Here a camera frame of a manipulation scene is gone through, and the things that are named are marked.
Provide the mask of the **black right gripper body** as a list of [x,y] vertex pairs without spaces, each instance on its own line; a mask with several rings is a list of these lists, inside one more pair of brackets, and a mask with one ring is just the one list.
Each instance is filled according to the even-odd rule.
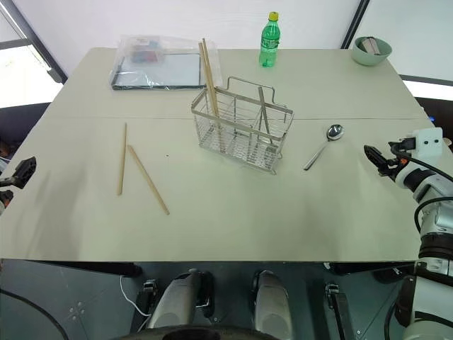
[[388,142],[390,151],[396,156],[399,165],[407,165],[411,155],[409,151],[414,150],[416,141],[414,137],[406,137],[397,142]]

